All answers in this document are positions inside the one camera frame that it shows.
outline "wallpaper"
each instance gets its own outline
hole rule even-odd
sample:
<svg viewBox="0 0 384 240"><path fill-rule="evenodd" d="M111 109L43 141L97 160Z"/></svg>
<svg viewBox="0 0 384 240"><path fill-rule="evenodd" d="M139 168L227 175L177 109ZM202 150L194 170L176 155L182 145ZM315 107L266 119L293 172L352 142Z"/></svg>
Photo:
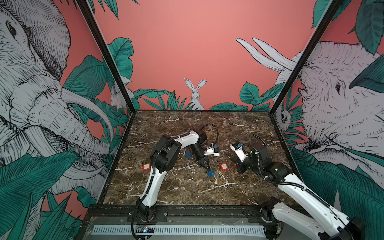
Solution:
<svg viewBox="0 0 384 240"><path fill-rule="evenodd" d="M0 56L0 239L71 239L103 189L125 101L72 1L0 0Z"/></svg>
<svg viewBox="0 0 384 240"><path fill-rule="evenodd" d="M343 1L275 114L304 183L367 240L384 232L383 20L382 1Z"/></svg>
<svg viewBox="0 0 384 240"><path fill-rule="evenodd" d="M89 3L107 43L131 41L111 51L136 109L269 111L322 15L315 0Z"/></svg>

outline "red box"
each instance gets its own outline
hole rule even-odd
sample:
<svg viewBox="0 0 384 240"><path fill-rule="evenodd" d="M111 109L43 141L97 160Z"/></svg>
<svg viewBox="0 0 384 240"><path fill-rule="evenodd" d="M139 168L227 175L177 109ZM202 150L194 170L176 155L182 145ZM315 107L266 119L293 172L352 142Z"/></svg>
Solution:
<svg viewBox="0 0 384 240"><path fill-rule="evenodd" d="M223 170L223 172L227 171L229 169L229 167L227 166L226 163L222 163L222 164L220 164L220 166L221 166L221 169Z"/></svg>
<svg viewBox="0 0 384 240"><path fill-rule="evenodd" d="M147 164L144 164L143 165L143 171L149 171L151 169L151 164L150 163L147 163Z"/></svg>

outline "small blue cube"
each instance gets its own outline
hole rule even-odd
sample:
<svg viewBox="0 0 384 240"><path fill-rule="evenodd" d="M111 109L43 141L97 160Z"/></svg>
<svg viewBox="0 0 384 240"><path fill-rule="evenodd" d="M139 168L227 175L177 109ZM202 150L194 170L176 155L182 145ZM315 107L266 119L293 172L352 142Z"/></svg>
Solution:
<svg viewBox="0 0 384 240"><path fill-rule="evenodd" d="M208 177L213 177L215 175L215 172L213 170L207 172Z"/></svg>
<svg viewBox="0 0 384 240"><path fill-rule="evenodd" d="M187 151L184 156L188 159L190 159L190 157L192 156L192 153L190 151Z"/></svg>

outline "rabbit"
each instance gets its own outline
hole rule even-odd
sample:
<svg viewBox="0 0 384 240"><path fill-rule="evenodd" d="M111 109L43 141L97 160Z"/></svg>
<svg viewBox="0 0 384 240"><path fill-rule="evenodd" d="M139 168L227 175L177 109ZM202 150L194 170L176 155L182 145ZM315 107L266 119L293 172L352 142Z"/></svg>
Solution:
<svg viewBox="0 0 384 240"><path fill-rule="evenodd" d="M199 88L204 86L204 84L207 83L207 80L206 79L201 80L196 88L190 80L186 78L184 78L184 80L185 80L185 83L187 84L187 87L192 89L191 106L194 105L192 107L192 110L204 110L204 107L199 102L199 98L200 98Z"/></svg>

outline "rabbit ear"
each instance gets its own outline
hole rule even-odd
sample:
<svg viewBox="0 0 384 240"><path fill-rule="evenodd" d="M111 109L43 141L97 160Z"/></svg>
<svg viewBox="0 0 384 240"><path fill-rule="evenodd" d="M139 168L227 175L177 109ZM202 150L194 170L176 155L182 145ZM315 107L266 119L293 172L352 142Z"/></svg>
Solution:
<svg viewBox="0 0 384 240"><path fill-rule="evenodd" d="M193 85L193 83L190 80L188 80L186 78L184 78L184 80L185 80L185 83L187 84L187 87L189 87L192 90L195 89L195 86Z"/></svg>
<svg viewBox="0 0 384 240"><path fill-rule="evenodd" d="M199 84L197 85L196 89L201 88L201 87L204 86L204 84L206 84L206 83L207 83L207 80L206 80L206 79L201 80L201 81L199 82Z"/></svg>

